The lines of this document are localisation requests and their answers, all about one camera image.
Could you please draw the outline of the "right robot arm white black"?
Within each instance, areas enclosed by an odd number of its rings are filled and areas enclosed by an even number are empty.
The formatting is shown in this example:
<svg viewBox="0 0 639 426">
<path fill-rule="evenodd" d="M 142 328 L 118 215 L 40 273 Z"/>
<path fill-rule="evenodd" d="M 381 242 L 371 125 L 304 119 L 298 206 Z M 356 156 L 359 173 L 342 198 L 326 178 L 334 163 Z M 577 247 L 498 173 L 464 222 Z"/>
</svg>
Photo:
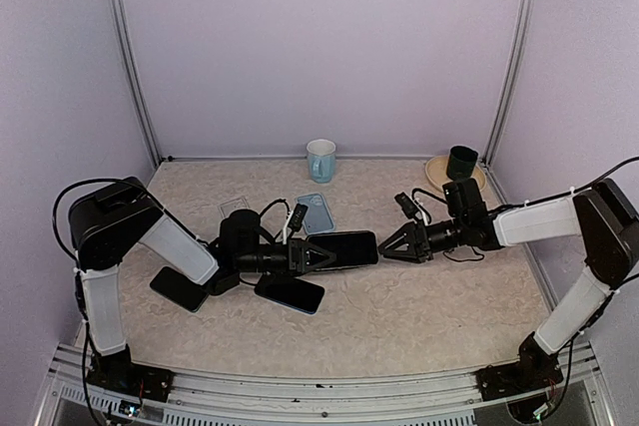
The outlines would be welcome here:
<svg viewBox="0 0 639 426">
<path fill-rule="evenodd" d="M 422 187 L 424 174 L 419 161 L 380 161 L 379 172 L 369 182 L 370 201 L 379 218 L 373 230 L 391 234 L 401 223 L 392 196 Z M 397 371 L 437 371 L 470 367 L 514 358 L 519 336 L 528 334 L 533 320 L 542 319 L 542 287 L 533 285 L 533 272 L 556 276 L 565 296 L 568 283 L 579 276 L 585 256 L 580 236 L 564 236 L 530 244 L 543 266 L 524 266 L 524 246 L 517 245 L 487 253 L 483 262 L 456 264 L 438 255 L 435 261 L 418 266 L 392 259 L 399 278 L 407 284 L 391 286 L 383 300 L 381 319 L 390 326 L 382 346 L 397 353 L 408 366 Z M 638 370 L 638 279 L 627 284 L 611 302 L 605 315 L 582 337 L 593 346 L 602 369 L 608 372 Z"/>
</svg>

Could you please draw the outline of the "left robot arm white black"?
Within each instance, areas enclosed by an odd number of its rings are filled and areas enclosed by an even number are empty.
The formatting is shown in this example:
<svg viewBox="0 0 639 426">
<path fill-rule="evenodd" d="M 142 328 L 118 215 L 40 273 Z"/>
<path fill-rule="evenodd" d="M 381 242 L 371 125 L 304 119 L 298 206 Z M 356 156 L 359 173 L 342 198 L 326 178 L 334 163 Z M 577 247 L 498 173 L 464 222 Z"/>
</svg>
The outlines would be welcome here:
<svg viewBox="0 0 639 426">
<path fill-rule="evenodd" d="M 286 304 L 308 313 L 317 310 L 321 288 L 303 276 L 333 264 L 333 252 L 296 237 L 307 209 L 291 209 L 275 237 L 262 225 L 263 213 L 239 209 L 224 218 L 218 236 L 206 242 L 189 230 L 137 178 L 88 179 L 63 189 L 53 207 L 81 187 L 94 191 L 75 199 L 68 209 L 71 243 L 63 248 L 75 262 L 80 308 L 88 338 L 102 357 L 102 376 L 121 391 L 140 380 L 137 364 L 126 358 L 129 344 L 122 322 L 120 273 L 136 253 L 162 260 L 170 274 L 168 294 L 186 305 L 220 296 L 241 283 L 245 273 L 261 283 L 293 290 Z"/>
</svg>

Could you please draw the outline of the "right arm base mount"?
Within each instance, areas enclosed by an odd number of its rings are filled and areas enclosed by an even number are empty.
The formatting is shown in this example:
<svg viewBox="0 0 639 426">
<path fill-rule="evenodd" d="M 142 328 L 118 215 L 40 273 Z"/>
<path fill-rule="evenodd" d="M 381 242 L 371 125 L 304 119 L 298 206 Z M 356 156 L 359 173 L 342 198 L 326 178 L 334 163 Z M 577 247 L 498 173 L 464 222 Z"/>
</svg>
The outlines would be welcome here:
<svg viewBox="0 0 639 426">
<path fill-rule="evenodd" d="M 548 354 L 538 344 L 534 332 L 520 344 L 516 361 L 485 366 L 475 371 L 474 376 L 483 401 L 540 390 L 564 379 L 558 353 Z"/>
</svg>

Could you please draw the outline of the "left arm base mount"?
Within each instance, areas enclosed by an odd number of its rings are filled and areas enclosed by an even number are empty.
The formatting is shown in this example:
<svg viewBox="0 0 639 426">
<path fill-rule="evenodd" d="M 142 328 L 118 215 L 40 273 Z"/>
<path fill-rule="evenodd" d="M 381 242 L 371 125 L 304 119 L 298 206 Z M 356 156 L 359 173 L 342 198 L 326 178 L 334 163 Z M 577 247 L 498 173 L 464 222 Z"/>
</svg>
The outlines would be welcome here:
<svg viewBox="0 0 639 426">
<path fill-rule="evenodd" d="M 114 354 L 93 353 L 87 380 L 109 391 L 166 403 L 174 377 L 169 369 L 133 362 L 126 345 Z"/>
</svg>

